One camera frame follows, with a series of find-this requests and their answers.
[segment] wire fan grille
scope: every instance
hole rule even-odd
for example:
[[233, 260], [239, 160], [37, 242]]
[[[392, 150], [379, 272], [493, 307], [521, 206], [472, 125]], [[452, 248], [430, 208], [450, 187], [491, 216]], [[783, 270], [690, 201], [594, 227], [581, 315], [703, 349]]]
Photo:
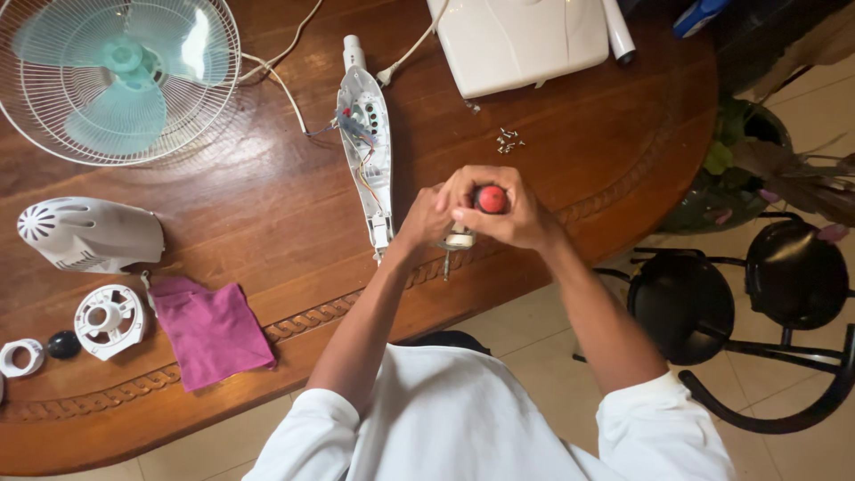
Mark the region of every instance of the wire fan grille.
[[[133, 154], [104, 154], [86, 147], [66, 134], [63, 122], [107, 90], [115, 75], [103, 67], [55, 67], [25, 62], [12, 51], [15, 32], [46, 0], [6, 0], [0, 9], [0, 108], [13, 125], [34, 144], [58, 157], [90, 165], [130, 165], [168, 155], [198, 137], [220, 114], [231, 97], [240, 71], [240, 40], [232, 12], [222, 0], [209, 3], [219, 16], [226, 35], [228, 63], [225, 79], [204, 86], [175, 75], [156, 76], [166, 100], [166, 124], [160, 136], [145, 150]], [[126, 14], [134, 5], [151, 6], [145, 0], [54, 0], [74, 11], [76, 3], [89, 9], [93, 3]], [[186, 0], [175, 0], [176, 5]], [[58, 50], [69, 45], [56, 45]]]

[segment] white plastic ring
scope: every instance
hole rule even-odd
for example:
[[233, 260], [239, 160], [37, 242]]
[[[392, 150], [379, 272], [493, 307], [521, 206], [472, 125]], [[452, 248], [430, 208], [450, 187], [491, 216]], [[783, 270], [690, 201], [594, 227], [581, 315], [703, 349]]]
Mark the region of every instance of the white plastic ring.
[[[30, 364], [23, 369], [12, 364], [12, 355], [21, 347], [30, 352]], [[21, 339], [20, 341], [7, 342], [3, 346], [3, 350], [0, 350], [0, 372], [5, 377], [19, 377], [33, 374], [42, 366], [42, 362], [44, 362], [44, 350], [42, 349], [42, 345], [35, 339]]]

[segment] person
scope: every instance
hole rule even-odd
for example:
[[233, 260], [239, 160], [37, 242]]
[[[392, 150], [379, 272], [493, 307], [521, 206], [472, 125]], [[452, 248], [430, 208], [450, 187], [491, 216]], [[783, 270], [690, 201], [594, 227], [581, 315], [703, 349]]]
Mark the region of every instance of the person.
[[[472, 189], [487, 184], [506, 190], [506, 213], [471, 208]], [[559, 439], [498, 359], [386, 343], [408, 275], [452, 220], [544, 259], [604, 395], [599, 458]], [[710, 415], [689, 395], [519, 173], [467, 166], [419, 192], [244, 481], [733, 479]]]

